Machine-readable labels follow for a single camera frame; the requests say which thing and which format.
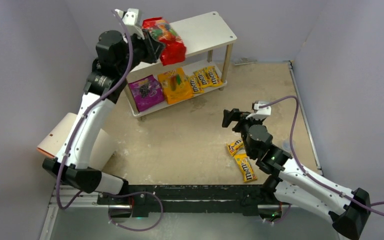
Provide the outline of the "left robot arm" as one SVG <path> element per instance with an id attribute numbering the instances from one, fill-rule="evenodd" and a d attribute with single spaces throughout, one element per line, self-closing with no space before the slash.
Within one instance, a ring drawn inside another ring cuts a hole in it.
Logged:
<path id="1" fill-rule="evenodd" d="M 95 46 L 97 58 L 86 79 L 81 106 L 63 146 L 53 158 L 45 158 L 42 167 L 58 183 L 85 193 L 125 194 L 128 181 L 95 169 L 90 165 L 92 148 L 109 113 L 127 86 L 127 75 L 140 63 L 158 61 L 165 48 L 143 30 L 127 36 L 116 30 L 103 32 Z"/>

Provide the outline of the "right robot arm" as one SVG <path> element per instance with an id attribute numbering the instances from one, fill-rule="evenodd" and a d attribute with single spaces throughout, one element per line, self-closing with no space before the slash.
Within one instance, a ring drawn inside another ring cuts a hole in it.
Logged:
<path id="1" fill-rule="evenodd" d="M 263 125 L 266 116 L 237 108 L 223 111 L 222 127 L 232 122 L 249 159 L 269 177 L 263 186 L 280 202 L 307 210 L 330 223 L 350 240 L 360 239 L 370 216 L 369 193 L 334 183 L 298 163 L 296 158 L 273 144 L 273 136 Z"/>

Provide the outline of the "red assorted gummy bag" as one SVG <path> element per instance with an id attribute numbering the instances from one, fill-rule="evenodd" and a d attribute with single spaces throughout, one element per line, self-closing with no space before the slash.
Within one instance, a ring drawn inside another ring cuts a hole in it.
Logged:
<path id="1" fill-rule="evenodd" d="M 142 28 L 148 30 L 165 48 L 160 55 L 163 66 L 174 65 L 186 59 L 187 48 L 170 23 L 163 17 L 153 17 L 143 20 Z"/>

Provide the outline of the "orange mango gummy bag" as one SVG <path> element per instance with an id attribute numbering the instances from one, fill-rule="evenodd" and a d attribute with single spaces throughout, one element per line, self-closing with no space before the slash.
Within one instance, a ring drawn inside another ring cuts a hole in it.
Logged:
<path id="1" fill-rule="evenodd" d="M 184 70 L 179 67 L 157 75 L 166 102 L 176 104 L 193 97 L 193 89 Z"/>

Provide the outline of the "purple grape gummy bag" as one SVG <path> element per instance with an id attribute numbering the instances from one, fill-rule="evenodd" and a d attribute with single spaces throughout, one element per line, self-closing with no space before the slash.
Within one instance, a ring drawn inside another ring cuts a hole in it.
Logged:
<path id="1" fill-rule="evenodd" d="M 161 84 L 153 75 L 131 82 L 128 86 L 139 112 L 165 100 Z"/>

